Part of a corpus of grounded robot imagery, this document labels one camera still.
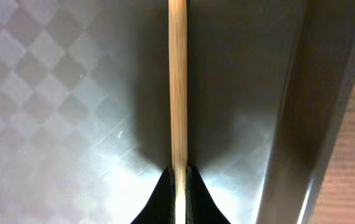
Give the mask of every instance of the metal surface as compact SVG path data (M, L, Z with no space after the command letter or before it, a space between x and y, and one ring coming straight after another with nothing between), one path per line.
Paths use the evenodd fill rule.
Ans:
M342 77L355 73L355 53L349 51L355 39L336 38L335 31L355 35L355 0L344 2L313 4L325 11L315 10L310 19L314 30L331 22L315 40L319 47L338 43L325 57L342 57L318 70L312 63L319 61L310 60L301 70L309 56L301 51L307 43L305 1L189 1L189 163L199 168L230 222L255 223L258 214L296 222L311 171L317 171L314 180L323 176L334 129L305 122L319 118L321 110L309 120L304 115L317 106L302 104L299 117L295 107L280 107L292 65L300 75L336 77L324 80L334 88L323 96L337 93L344 82L345 91L324 105L337 99L338 111L345 105L351 79ZM163 0L0 0L0 223L129 223L144 207L171 163L167 8ZM337 14L322 19L318 13L329 9ZM340 23L342 18L348 20ZM327 32L332 21L340 29ZM352 67L343 69L348 60L354 60ZM339 68L335 73L328 73L330 62ZM291 104L306 102L292 83L315 81L299 77L288 85ZM342 115L321 109L329 110L323 121L332 119L337 127ZM295 130L310 126L318 142L309 146L323 148L322 160L294 174L290 166L278 166L292 158L297 160L291 166L303 162L302 154L282 150L291 146L278 139L277 124L284 121ZM306 139L304 131L298 134L299 141ZM319 155L308 152L310 158ZM317 190L311 188L310 201ZM285 192L293 193L292 200L284 200ZM263 205L271 207L260 207L262 194Z
M232 223L255 223L304 1L190 1L189 163Z
M129 223L171 161L166 1L0 0L0 223Z

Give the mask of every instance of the bamboo chopstick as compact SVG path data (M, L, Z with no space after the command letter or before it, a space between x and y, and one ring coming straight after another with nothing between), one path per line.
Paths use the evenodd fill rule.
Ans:
M169 91L171 98L172 167L175 176L175 224L186 222L187 169L187 6L169 4Z

